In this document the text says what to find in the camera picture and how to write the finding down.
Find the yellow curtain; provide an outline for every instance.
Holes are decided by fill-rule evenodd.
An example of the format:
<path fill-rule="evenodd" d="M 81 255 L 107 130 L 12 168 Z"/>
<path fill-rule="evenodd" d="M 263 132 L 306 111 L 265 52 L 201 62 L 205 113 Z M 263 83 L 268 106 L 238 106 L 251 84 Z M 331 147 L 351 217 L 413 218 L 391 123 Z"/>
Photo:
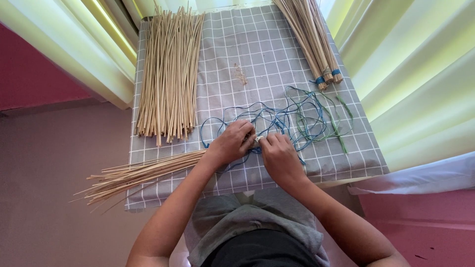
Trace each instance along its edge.
<path fill-rule="evenodd" d="M 392 171 L 475 151 L 475 1 L 321 5 Z"/>
<path fill-rule="evenodd" d="M 0 21 L 106 100 L 131 106 L 135 48 L 99 0 L 4 0 Z"/>

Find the bundle of bamboo sticks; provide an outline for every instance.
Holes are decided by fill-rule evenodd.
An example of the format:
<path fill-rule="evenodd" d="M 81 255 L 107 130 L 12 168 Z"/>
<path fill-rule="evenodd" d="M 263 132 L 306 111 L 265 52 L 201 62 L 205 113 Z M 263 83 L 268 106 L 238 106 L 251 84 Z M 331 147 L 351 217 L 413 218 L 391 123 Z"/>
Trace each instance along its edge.
<path fill-rule="evenodd" d="M 204 13 L 159 11 L 146 33 L 142 92 L 135 134 L 188 139 L 195 126 L 196 79 Z"/>
<path fill-rule="evenodd" d="M 98 179 L 98 183 L 84 190 L 85 196 L 80 199 L 90 199 L 88 205 L 106 201 L 109 198 L 131 189 L 144 182 L 159 182 L 167 178 L 167 174 L 180 171 L 198 163 L 206 149 L 164 157 L 156 160 L 122 165 L 102 170 L 100 175 L 91 175 L 87 179 Z"/>
<path fill-rule="evenodd" d="M 343 77 L 328 43 L 323 18 L 315 1 L 274 0 L 274 3 L 294 31 L 318 88 L 324 90 L 327 83 L 340 83 Z"/>

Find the table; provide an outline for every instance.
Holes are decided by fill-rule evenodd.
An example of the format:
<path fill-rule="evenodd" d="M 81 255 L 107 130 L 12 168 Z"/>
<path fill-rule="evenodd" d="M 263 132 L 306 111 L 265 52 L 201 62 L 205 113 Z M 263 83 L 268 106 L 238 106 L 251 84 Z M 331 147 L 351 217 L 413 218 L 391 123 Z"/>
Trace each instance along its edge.
<path fill-rule="evenodd" d="M 203 149 L 199 128 L 189 135 L 188 141 L 169 144 L 162 137 L 157 148 L 156 137 L 133 135 L 142 85 L 145 56 L 145 31 L 148 21 L 141 22 L 137 52 L 135 96 L 132 119 L 130 163 L 143 162 Z M 299 152 L 305 160 L 305 171 L 313 182 L 333 181 L 389 173 L 371 126 L 348 73 L 338 55 L 330 33 L 329 42 L 340 65 L 343 81 L 330 84 L 325 91 L 329 97 L 338 94 L 354 115 L 353 130 L 343 137 L 348 153 L 343 153 L 338 139 L 329 138 L 313 143 Z M 305 90 L 316 90 L 307 61 L 284 15 L 275 5 L 240 10 L 207 13 L 203 23 L 199 52 L 197 80 L 197 125 L 210 117 L 223 116 L 230 106 L 247 106 L 261 101 L 270 107 L 287 107 L 284 88 L 292 85 Z M 246 77 L 245 85 L 238 67 Z M 350 120 L 342 105 L 336 107 L 345 114 L 340 131 L 350 129 Z M 235 114 L 224 114 L 227 121 Z M 295 131 L 295 117 L 292 118 Z M 210 143 L 216 138 L 220 124 L 214 121 L 203 127 L 203 139 Z M 160 206 L 180 184 L 189 170 L 173 173 L 159 183 L 145 183 L 127 191 L 126 210 Z M 266 172 L 260 155 L 252 154 L 247 162 L 226 173 L 215 174 L 202 196 L 230 194 L 242 191 L 276 187 Z"/>

